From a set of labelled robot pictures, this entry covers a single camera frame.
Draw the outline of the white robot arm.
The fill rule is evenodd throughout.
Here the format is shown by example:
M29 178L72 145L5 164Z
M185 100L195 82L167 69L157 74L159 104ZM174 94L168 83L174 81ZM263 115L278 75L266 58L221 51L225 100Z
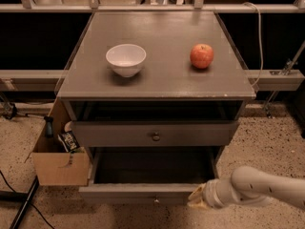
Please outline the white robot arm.
M188 205L198 209L222 209L230 205L259 207L270 204L273 198L305 210L305 180L241 166L228 178L200 184L189 195Z

